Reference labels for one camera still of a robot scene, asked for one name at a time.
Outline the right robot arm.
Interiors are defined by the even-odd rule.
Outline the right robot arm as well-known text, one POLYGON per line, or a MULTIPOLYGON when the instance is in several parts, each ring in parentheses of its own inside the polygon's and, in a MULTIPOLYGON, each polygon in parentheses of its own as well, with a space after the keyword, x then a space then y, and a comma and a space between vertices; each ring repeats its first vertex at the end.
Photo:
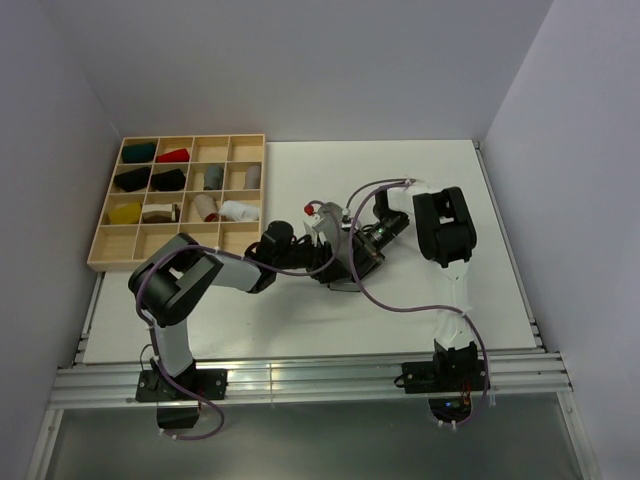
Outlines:
POLYGON ((470 385, 490 388, 490 360, 485 343, 469 316, 467 276, 477 246, 477 233, 462 190, 448 187, 433 191, 418 187, 413 179, 377 181, 352 216, 357 221, 370 199, 375 200, 378 225, 364 238, 356 239, 356 228, 349 228, 348 262, 359 290, 377 307, 392 313, 437 314, 433 360, 430 362, 431 387, 449 391, 470 385), (419 252, 441 275, 445 304, 393 307, 374 298, 362 283, 356 266, 355 245, 376 255, 393 240, 402 226, 413 221, 419 252))

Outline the grey sock with black stripes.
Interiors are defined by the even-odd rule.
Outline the grey sock with black stripes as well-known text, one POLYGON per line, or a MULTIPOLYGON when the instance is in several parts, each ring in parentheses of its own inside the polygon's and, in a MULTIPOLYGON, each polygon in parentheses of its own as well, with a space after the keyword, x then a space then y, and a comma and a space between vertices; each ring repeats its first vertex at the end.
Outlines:
POLYGON ((308 222, 308 233, 313 243, 319 248, 315 263, 311 267, 316 270, 325 265, 334 253, 336 258, 331 264, 314 276, 320 284, 332 291, 357 292, 348 261, 348 230, 342 224, 343 208, 334 202, 319 206, 308 222))

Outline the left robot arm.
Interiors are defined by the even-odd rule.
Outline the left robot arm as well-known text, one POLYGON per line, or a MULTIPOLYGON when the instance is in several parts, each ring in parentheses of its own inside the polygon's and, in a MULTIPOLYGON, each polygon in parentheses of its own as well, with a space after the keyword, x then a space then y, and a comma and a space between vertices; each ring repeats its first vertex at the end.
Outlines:
POLYGON ((159 388, 172 399, 201 389, 187 317, 209 287, 257 294, 278 273, 291 275, 299 269, 321 284, 346 279, 349 271, 338 255, 348 251, 347 240, 347 231, 333 222, 324 233, 311 229, 295 239, 289 223, 273 221, 240 257, 201 245, 186 233, 175 235, 128 280, 136 311, 151 328, 159 388))

